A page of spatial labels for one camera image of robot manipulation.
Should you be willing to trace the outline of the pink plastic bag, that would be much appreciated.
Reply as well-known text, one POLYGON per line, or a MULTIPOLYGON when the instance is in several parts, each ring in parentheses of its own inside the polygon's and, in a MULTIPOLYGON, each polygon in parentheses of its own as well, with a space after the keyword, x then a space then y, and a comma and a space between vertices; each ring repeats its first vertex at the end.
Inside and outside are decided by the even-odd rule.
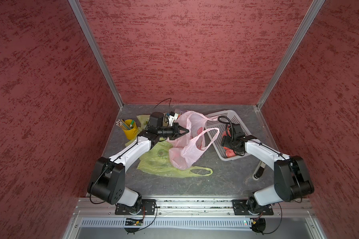
POLYGON ((191 168, 218 137, 218 128, 205 129, 207 121, 209 118, 195 111, 188 111, 176 120, 179 125, 189 130, 189 135, 182 139, 168 140, 173 146, 169 149, 169 160, 175 168, 180 170, 191 168), (205 134, 213 130, 216 131, 216 135, 209 144, 206 144, 205 134))

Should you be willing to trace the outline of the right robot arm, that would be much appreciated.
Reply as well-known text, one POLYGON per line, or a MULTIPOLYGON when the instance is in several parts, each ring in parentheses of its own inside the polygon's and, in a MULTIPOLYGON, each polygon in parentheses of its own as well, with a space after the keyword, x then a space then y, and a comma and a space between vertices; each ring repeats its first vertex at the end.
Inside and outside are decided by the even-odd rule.
POLYGON ((289 156, 267 146, 255 136, 244 134, 238 124, 225 123, 221 144, 236 155, 250 154, 273 170, 273 185, 249 196, 245 208, 250 214, 261 214, 271 204, 302 199, 315 191, 302 157, 289 156))

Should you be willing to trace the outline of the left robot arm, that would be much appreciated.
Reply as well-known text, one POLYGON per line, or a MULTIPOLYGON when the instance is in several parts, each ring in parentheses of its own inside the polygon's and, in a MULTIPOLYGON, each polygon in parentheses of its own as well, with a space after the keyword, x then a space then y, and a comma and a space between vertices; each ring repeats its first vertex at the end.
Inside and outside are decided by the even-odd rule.
POLYGON ((127 170, 161 138, 175 140, 189 133, 178 122, 168 126, 163 126, 163 122, 163 113, 152 113, 146 128, 131 145, 110 158, 101 157, 96 161, 87 188, 90 197, 95 196, 111 205, 123 205, 132 214, 139 213, 143 206, 142 195, 125 186, 127 170))

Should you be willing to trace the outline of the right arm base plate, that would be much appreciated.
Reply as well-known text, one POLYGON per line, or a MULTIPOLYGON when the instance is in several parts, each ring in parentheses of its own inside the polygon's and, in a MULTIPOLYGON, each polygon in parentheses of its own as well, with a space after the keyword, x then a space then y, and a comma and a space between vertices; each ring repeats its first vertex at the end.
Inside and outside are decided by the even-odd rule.
POLYGON ((259 205, 253 197, 248 200, 232 200, 232 207, 236 216, 273 216, 274 212, 272 206, 259 205))

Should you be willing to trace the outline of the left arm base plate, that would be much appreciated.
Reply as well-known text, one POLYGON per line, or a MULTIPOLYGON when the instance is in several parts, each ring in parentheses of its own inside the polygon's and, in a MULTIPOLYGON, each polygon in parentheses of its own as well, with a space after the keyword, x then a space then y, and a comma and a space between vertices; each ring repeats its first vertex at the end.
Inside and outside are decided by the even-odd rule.
POLYGON ((156 213, 156 200, 142 199, 138 200, 134 206, 117 204, 115 215, 122 216, 151 216, 156 213))

